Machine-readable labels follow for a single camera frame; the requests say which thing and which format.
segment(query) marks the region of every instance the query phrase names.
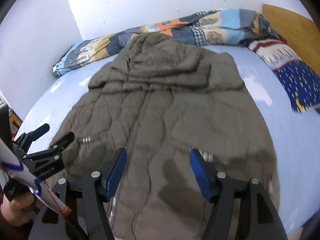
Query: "bed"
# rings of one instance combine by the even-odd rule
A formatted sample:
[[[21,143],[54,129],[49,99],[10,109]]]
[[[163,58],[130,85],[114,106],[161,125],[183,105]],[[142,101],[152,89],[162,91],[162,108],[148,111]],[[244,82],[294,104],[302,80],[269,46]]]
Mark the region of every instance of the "bed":
[[[254,52],[243,46],[205,46],[215,52],[230,53],[245,85],[262,113],[273,139],[280,180],[279,215],[286,232],[303,225],[320,206],[318,163],[320,141],[316,133],[320,116],[316,111],[293,112],[289,98],[273,72]],[[94,73],[116,55],[70,71],[58,78],[37,101],[25,118],[19,136],[44,123],[50,131],[34,142],[29,153],[48,147],[61,122],[79,98],[88,91]]]

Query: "silver rivet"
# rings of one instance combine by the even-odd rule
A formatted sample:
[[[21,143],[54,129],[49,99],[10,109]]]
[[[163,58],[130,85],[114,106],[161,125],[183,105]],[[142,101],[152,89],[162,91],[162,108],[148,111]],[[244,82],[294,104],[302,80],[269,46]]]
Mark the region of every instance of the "silver rivet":
[[[224,179],[226,177],[226,174],[224,172],[218,172],[217,173],[218,178]]]
[[[98,171],[94,171],[93,173],[91,173],[91,177],[93,177],[93,178],[97,178],[99,176],[100,176],[100,172],[98,172]]]
[[[59,183],[60,185],[62,185],[62,184],[65,184],[66,181],[67,181],[67,180],[66,180],[65,178],[61,178],[61,179],[58,180],[58,183]]]
[[[259,180],[256,179],[256,178],[252,178],[252,179],[251,179],[251,182],[252,182],[253,184],[255,184],[255,185],[258,185],[258,184],[259,184]]]

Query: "light blue bed sheet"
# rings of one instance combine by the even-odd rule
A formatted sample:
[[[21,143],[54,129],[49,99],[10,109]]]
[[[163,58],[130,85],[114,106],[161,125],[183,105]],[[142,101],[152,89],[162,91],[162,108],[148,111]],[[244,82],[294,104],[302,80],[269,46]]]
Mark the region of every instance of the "light blue bed sheet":
[[[230,53],[246,87],[262,113],[275,147],[280,180],[279,215],[287,233],[303,225],[320,207],[320,115],[294,113],[282,85],[254,52],[240,46],[206,46]],[[38,100],[19,133],[44,123],[50,131],[32,143],[29,153],[47,149],[61,122],[88,91],[91,76],[116,55],[73,70],[60,77]]]

